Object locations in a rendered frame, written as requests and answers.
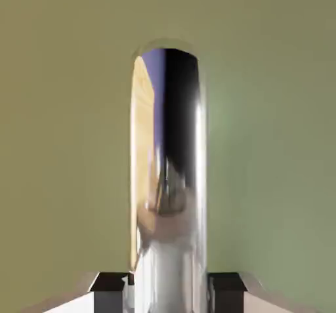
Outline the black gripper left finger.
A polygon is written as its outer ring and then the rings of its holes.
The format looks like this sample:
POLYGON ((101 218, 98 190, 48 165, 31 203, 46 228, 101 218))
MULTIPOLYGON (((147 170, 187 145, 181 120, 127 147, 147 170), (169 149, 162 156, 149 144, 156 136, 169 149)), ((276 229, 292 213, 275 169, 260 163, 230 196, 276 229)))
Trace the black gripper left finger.
POLYGON ((73 289, 22 313, 135 313, 133 286, 127 272, 86 272, 73 289))

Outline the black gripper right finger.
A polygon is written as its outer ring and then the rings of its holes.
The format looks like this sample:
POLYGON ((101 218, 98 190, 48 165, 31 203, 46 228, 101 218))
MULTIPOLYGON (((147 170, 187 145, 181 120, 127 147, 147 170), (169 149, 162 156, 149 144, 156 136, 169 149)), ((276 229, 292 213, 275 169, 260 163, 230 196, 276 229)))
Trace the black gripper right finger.
POLYGON ((316 313, 316 309, 267 291, 250 273, 219 272, 208 274, 207 313, 316 313))

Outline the curved shiny metal drawer handle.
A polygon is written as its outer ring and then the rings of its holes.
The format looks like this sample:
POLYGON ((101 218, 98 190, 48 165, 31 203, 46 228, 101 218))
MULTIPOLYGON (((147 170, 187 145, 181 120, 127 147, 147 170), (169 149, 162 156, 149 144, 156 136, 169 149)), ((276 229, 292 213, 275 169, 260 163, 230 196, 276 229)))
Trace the curved shiny metal drawer handle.
POLYGON ((131 81, 131 313, 207 312, 205 90, 185 42, 138 49, 131 81))

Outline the olive green drawer front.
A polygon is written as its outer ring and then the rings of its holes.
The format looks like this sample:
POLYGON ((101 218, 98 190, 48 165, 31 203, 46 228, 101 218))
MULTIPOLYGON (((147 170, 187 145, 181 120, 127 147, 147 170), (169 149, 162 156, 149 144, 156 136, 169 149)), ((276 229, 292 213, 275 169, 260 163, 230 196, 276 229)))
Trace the olive green drawer front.
POLYGON ((0 313, 129 267, 133 55, 207 89, 208 267, 336 313, 336 0, 0 0, 0 313))

